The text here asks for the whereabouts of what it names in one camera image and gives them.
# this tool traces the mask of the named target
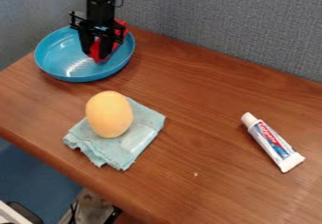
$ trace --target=tube cap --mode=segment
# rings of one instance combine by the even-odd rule
[[[242,116],[242,122],[248,128],[257,120],[259,119],[249,112],[247,112],[247,114]]]

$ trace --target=white tube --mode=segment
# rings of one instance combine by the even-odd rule
[[[263,120],[259,120],[251,113],[247,113],[242,116],[242,122],[284,173],[305,161],[307,158],[295,150],[289,142]]]

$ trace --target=gray wall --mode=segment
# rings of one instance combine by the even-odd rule
[[[85,0],[0,0],[0,6],[6,66],[70,22],[66,12],[82,8]],[[126,0],[118,16],[132,25],[322,82],[322,0]]]
[[[69,12],[85,5],[83,0],[0,0],[0,70],[70,23]]]

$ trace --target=blue bowl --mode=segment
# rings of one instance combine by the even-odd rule
[[[100,64],[82,52],[78,32],[70,26],[57,30],[35,48],[38,67],[54,78],[69,82],[90,82],[117,73],[128,64],[136,51],[132,33],[126,42]]]

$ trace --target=egg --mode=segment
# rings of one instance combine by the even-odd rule
[[[113,138],[121,136],[132,126],[134,111],[122,94],[105,91],[90,99],[86,117],[97,134]]]

